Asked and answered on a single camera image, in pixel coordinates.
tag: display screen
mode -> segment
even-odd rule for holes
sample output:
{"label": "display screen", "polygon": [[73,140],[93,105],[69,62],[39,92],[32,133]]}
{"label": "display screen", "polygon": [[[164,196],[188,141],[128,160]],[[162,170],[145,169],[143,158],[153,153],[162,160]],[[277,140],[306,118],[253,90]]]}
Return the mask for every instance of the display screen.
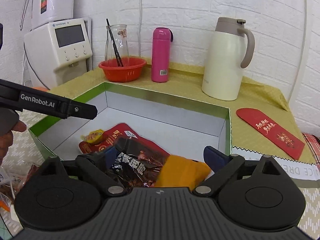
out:
{"label": "display screen", "polygon": [[55,29],[59,48],[84,41],[81,25]]}

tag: chopsticks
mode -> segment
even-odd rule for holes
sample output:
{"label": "chopsticks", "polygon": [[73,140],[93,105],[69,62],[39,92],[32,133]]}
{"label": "chopsticks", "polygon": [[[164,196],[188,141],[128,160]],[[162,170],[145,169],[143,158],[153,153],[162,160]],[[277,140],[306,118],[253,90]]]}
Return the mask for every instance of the chopsticks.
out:
{"label": "chopsticks", "polygon": [[110,24],[109,24],[108,18],[106,20],[107,20],[109,33],[110,33],[110,38],[111,38],[112,44],[113,44],[113,49],[115,51],[115,55],[116,55],[116,59],[117,59],[117,65],[123,67],[122,60],[121,60],[121,57],[119,55],[119,52],[118,52],[118,49],[117,49],[117,45],[115,43],[115,38],[113,37],[112,31],[110,29]]}

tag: barcode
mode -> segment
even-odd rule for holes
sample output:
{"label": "barcode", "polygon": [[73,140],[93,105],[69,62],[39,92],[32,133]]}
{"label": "barcode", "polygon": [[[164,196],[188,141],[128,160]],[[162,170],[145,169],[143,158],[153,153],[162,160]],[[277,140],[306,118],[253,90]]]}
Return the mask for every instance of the barcode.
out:
{"label": "barcode", "polygon": [[167,75],[168,70],[160,70],[160,76],[165,76]]}

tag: pink water bottle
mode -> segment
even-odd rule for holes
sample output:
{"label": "pink water bottle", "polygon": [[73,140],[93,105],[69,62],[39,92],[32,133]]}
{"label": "pink water bottle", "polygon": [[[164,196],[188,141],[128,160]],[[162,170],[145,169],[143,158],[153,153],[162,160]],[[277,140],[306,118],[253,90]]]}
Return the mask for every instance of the pink water bottle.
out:
{"label": "pink water bottle", "polygon": [[167,82],[170,59],[170,42],[173,41],[172,31],[159,27],[153,31],[151,80],[153,82]]}

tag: finger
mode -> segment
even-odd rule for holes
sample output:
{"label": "finger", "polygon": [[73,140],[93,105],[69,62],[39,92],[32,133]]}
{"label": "finger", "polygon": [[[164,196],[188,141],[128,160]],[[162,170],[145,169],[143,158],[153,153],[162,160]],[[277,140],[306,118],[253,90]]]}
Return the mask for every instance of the finger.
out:
{"label": "finger", "polygon": [[18,121],[16,125],[12,128],[12,131],[24,132],[27,129],[27,126],[24,122]]}
{"label": "finger", "polygon": [[0,148],[0,161],[2,162],[2,159],[4,158],[4,156],[7,154],[8,152],[8,147],[6,148]]}
{"label": "finger", "polygon": [[8,132],[5,135],[0,137],[0,148],[7,148],[13,144],[13,134]]}

